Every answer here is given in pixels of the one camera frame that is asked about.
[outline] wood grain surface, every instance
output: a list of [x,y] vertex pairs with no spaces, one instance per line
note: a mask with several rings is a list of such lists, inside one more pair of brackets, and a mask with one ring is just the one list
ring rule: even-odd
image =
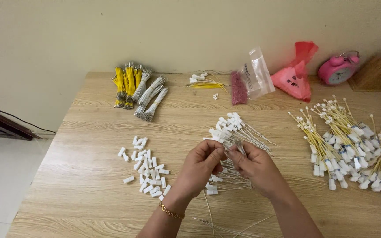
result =
[[[154,121],[136,118],[134,110],[114,108],[116,87],[113,73],[88,73],[64,118],[45,159],[14,219],[8,238],[105,238],[134,237],[143,227],[159,200],[139,193],[138,179],[126,185],[123,179],[134,175],[134,163],[117,153],[121,147],[133,151],[135,135],[149,138],[158,163],[170,170],[167,183],[173,184],[190,149],[215,126],[220,116],[238,112],[252,127],[280,147],[273,160],[291,188],[305,205],[325,237],[381,237],[381,193],[360,190],[355,182],[348,189],[337,185],[328,189],[327,178],[312,176],[310,147],[288,111],[299,109],[335,94],[346,97],[353,115],[371,125],[373,113],[381,122],[381,92],[352,92],[347,83],[334,87],[311,78],[312,103],[295,100],[276,92],[232,106],[230,95],[220,89],[183,87],[189,75],[166,74],[170,90],[159,105]],[[228,75],[219,75],[227,82]],[[219,94],[219,100],[212,98]],[[319,131],[326,125],[316,118]],[[208,196],[214,224],[241,231],[273,216],[246,232],[262,237],[281,237],[274,210],[255,191],[236,190]],[[178,237],[212,237],[212,230],[192,219],[209,220],[204,196],[189,205]],[[223,237],[233,237],[221,232]]]

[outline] forearm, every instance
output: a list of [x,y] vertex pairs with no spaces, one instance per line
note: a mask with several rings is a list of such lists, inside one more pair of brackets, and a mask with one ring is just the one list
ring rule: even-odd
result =
[[271,198],[271,203],[284,238],[323,237],[304,205],[289,186]]
[[[173,189],[166,195],[162,203],[167,210],[183,215],[188,207],[190,198],[183,198]],[[174,218],[157,207],[152,213],[137,238],[174,238],[177,236],[182,219]]]

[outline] clock face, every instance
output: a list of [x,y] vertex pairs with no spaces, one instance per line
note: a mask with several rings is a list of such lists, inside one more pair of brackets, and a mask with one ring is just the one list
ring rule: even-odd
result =
[[347,68],[341,68],[334,72],[330,78],[329,78],[329,84],[340,84],[341,82],[346,81],[352,76],[352,69]]

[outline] pink plastic bag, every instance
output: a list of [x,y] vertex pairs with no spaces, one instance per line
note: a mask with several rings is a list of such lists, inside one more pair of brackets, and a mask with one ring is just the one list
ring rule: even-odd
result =
[[281,69],[271,77],[273,84],[296,99],[310,102],[311,89],[305,65],[310,62],[317,50],[318,46],[312,41],[296,42],[295,59],[287,68]]

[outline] pink alarm clock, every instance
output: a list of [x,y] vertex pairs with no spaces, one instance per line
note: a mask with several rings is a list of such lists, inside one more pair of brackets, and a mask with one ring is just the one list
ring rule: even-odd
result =
[[[357,55],[350,55],[350,52],[357,52]],[[318,76],[326,84],[340,84],[348,80],[354,73],[359,63],[359,52],[352,50],[331,57],[318,70]]]

